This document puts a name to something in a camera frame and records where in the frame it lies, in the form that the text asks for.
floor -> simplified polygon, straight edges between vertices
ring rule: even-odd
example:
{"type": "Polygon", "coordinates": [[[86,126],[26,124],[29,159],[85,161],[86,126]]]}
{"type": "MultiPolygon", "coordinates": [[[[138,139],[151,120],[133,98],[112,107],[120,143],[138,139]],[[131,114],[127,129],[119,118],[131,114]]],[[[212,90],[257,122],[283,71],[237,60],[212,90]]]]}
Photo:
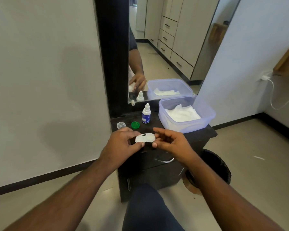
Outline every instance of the floor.
{"type": "MultiPolygon", "coordinates": [[[[205,148],[226,162],[232,173],[231,186],[289,231],[289,140],[257,119],[217,133],[205,148]]],[[[0,230],[75,175],[1,195],[0,230]]],[[[182,181],[159,193],[185,230],[220,230],[204,198],[190,193],[182,181]]],[[[117,176],[113,173],[101,186],[77,231],[121,230],[126,206],[120,202],[117,176]]]]}
{"type": "MultiPolygon", "coordinates": [[[[147,79],[179,78],[182,79],[169,64],[148,43],[137,43],[141,55],[144,74],[147,79]]],[[[190,86],[195,94],[198,94],[200,85],[190,86]]]]}

bottle label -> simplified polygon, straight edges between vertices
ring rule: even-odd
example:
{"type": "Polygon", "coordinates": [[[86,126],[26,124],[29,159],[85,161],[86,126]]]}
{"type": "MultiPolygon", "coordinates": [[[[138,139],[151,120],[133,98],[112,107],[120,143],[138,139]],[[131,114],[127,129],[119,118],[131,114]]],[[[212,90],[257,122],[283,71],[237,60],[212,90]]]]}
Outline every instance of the bottle label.
{"type": "Polygon", "coordinates": [[[150,121],[150,116],[151,116],[151,115],[144,115],[144,114],[142,114],[142,122],[143,122],[144,124],[149,123],[149,121],[150,121]]]}

white contact lens case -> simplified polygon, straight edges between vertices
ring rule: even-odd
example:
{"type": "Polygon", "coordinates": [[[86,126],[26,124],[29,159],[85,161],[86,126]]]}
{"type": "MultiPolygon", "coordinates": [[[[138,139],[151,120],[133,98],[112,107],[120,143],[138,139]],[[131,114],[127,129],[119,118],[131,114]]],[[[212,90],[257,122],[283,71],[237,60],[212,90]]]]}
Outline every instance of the white contact lens case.
{"type": "Polygon", "coordinates": [[[135,139],[135,143],[138,143],[138,142],[153,143],[154,141],[155,141],[155,136],[152,133],[138,135],[135,139]]]}

tissue paper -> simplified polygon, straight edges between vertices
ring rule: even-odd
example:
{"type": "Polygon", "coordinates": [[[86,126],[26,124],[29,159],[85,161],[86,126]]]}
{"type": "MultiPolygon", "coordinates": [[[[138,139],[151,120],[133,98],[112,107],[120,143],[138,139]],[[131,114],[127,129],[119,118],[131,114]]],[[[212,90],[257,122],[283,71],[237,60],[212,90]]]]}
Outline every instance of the tissue paper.
{"type": "Polygon", "coordinates": [[[170,90],[170,91],[160,91],[158,88],[156,88],[154,90],[155,95],[180,95],[179,91],[174,91],[174,90],[170,90]]]}
{"type": "Polygon", "coordinates": [[[201,119],[201,116],[199,116],[199,114],[191,105],[182,107],[182,105],[179,104],[174,109],[165,109],[165,111],[176,122],[188,122],[201,119]]]}

person's left hand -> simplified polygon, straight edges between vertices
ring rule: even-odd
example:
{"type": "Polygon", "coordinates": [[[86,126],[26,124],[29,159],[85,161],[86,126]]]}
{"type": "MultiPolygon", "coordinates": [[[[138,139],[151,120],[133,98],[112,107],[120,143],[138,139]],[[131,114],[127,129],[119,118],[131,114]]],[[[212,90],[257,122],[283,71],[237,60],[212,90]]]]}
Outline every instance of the person's left hand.
{"type": "Polygon", "coordinates": [[[131,85],[133,82],[135,83],[134,88],[133,88],[133,91],[140,92],[140,91],[143,91],[143,90],[144,90],[145,84],[146,84],[147,80],[145,79],[145,76],[144,76],[143,73],[137,72],[137,73],[131,78],[131,80],[129,81],[128,84],[131,85]]]}
{"type": "Polygon", "coordinates": [[[145,144],[143,142],[130,145],[129,140],[138,135],[140,135],[138,131],[133,131],[128,127],[113,132],[98,160],[104,162],[111,172],[115,171],[131,155],[144,147],[145,144]]]}

